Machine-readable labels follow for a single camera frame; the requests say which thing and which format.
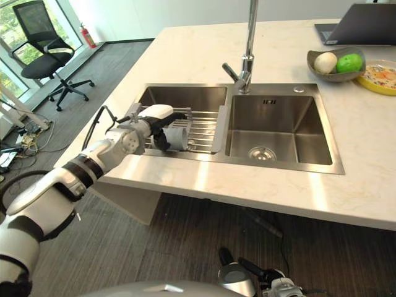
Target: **floor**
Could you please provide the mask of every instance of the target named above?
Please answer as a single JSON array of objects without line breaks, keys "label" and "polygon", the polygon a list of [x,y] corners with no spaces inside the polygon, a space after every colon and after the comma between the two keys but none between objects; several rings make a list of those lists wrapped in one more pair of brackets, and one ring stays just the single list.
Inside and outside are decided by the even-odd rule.
[{"label": "floor", "polygon": [[[81,53],[77,56],[74,56],[74,59],[69,61],[68,64],[58,71],[59,75],[67,80],[67,78],[72,75],[75,71],[80,69],[89,59],[99,50],[104,43],[98,43],[96,48],[90,48],[87,45],[83,45]],[[47,81],[47,83],[42,86],[25,104],[28,108],[35,109],[36,107],[40,106],[43,102],[43,99],[47,96],[47,94],[51,93],[55,88],[60,85],[59,79],[51,79]]]},{"label": "floor", "polygon": [[[82,88],[89,102],[69,94],[61,113],[54,111],[51,102],[37,110],[56,120],[46,150],[62,148],[78,134],[149,44],[105,45],[73,77],[74,81],[92,79],[96,83],[94,88]],[[43,135],[43,142],[48,133]],[[50,169],[61,154],[62,150],[41,152],[29,169],[19,168],[28,166],[34,158],[18,160],[6,178],[27,170]],[[9,193],[16,195],[28,183],[16,184]],[[12,198],[9,193],[6,204]],[[55,240],[41,244],[32,297],[78,296],[142,280],[216,283],[220,246],[227,246],[235,257],[286,272],[280,240],[236,205],[164,193],[152,226],[137,223],[91,194],[76,208],[82,220],[72,222]],[[290,276],[297,285],[325,289],[330,293],[327,296],[395,296],[395,232],[256,212],[268,221],[278,220],[283,227]]]}]

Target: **green apple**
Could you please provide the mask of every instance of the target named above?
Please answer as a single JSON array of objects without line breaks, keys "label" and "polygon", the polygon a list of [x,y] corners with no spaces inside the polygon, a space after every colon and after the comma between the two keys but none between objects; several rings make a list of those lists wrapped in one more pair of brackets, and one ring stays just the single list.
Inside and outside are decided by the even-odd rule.
[{"label": "green apple", "polygon": [[363,65],[363,60],[358,54],[346,54],[337,61],[337,72],[359,71]]}]

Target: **yellow plate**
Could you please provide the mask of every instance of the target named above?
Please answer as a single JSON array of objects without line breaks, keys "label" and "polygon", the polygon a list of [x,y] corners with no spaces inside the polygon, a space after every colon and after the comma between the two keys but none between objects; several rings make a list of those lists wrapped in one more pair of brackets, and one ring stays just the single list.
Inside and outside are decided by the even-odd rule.
[{"label": "yellow plate", "polygon": [[371,60],[366,62],[366,72],[357,78],[366,89],[396,96],[396,62]]}]

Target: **laptop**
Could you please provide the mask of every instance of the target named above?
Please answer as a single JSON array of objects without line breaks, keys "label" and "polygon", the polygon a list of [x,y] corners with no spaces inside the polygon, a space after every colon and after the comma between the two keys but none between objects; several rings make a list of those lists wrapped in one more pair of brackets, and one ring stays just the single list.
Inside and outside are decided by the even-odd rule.
[{"label": "laptop", "polygon": [[396,4],[355,3],[339,24],[315,24],[325,45],[396,45]]}]

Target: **faucet handle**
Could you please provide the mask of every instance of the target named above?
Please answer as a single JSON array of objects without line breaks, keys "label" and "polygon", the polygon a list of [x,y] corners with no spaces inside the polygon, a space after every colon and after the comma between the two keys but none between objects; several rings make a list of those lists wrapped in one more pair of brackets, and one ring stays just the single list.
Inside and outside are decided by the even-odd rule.
[{"label": "faucet handle", "polygon": [[222,68],[227,72],[229,76],[234,80],[234,82],[237,82],[239,80],[239,77],[236,75],[235,71],[228,65],[227,63],[223,63]]}]

